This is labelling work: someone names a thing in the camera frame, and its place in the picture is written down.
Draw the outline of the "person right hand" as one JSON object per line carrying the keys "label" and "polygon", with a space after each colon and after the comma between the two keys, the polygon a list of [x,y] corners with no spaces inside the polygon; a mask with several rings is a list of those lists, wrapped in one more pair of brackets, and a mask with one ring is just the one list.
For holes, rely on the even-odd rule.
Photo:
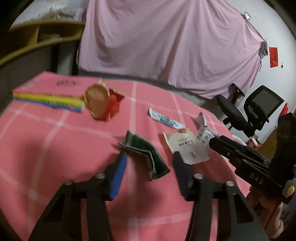
{"label": "person right hand", "polygon": [[246,199],[256,212],[269,240],[295,240],[295,197],[286,205],[250,187]]}

